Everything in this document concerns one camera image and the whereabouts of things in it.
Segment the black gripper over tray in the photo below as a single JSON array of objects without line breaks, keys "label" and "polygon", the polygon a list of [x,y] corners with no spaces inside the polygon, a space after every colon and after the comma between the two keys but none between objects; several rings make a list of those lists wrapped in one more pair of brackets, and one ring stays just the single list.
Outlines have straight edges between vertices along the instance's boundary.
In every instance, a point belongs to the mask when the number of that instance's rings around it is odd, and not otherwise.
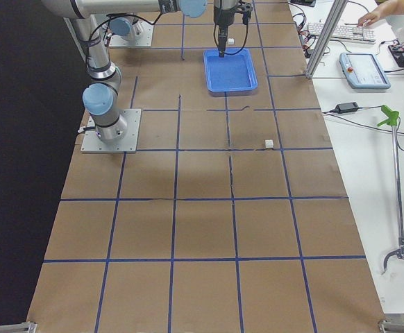
[{"label": "black gripper over tray", "polygon": [[225,56],[228,27],[234,23],[236,10],[236,0],[214,0],[213,21],[219,26],[217,31],[217,48],[220,58]]}]

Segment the person hand on keyboard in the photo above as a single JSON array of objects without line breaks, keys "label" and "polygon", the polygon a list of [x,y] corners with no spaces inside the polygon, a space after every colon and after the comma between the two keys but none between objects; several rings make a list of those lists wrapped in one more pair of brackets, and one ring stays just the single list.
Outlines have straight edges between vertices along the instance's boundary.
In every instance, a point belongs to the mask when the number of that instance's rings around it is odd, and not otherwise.
[{"label": "person hand on keyboard", "polygon": [[360,17],[357,21],[357,27],[370,26],[381,19],[381,14],[374,10]]}]

